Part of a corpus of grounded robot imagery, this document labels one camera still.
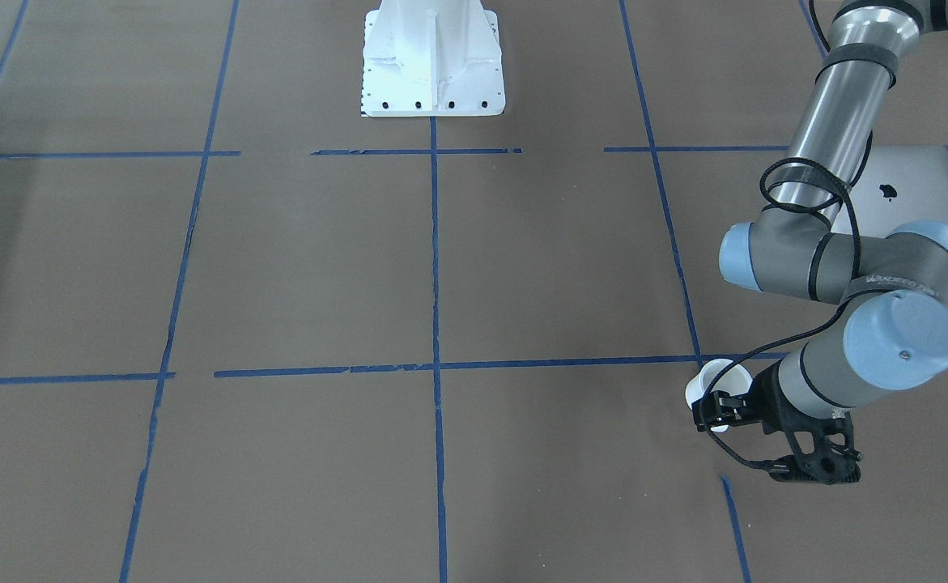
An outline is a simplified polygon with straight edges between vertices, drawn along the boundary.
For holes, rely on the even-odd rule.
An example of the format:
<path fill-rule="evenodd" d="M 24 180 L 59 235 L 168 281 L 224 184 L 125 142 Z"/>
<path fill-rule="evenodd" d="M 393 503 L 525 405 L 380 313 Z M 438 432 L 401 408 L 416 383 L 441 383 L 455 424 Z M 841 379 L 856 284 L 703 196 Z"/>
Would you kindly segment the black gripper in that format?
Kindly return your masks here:
<path fill-rule="evenodd" d="M 697 432 L 721 434 L 731 427 L 744 427 L 751 422 L 762 425 L 763 434 L 796 431 L 806 428 L 806 417 L 785 397 L 780 383 L 781 363 L 774 363 L 754 377 L 748 394 L 732 395 L 725 391 L 711 392 L 715 411 L 693 410 Z M 745 407 L 745 416 L 740 409 Z"/>

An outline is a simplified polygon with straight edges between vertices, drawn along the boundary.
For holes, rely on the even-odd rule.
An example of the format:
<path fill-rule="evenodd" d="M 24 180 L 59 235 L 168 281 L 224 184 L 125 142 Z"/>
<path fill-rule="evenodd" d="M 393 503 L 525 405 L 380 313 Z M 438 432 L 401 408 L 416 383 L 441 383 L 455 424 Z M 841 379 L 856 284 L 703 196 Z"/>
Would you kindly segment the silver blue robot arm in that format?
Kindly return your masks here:
<path fill-rule="evenodd" d="M 932 32 L 948 31 L 948 1 L 846 1 L 787 155 L 759 181 L 758 220 L 733 225 L 719 248 L 726 280 L 757 292 L 833 304 L 837 314 L 755 378 L 756 415 L 787 403 L 835 419 L 948 369 L 948 224 L 913 221 L 860 236 L 848 182 L 900 63 Z"/>

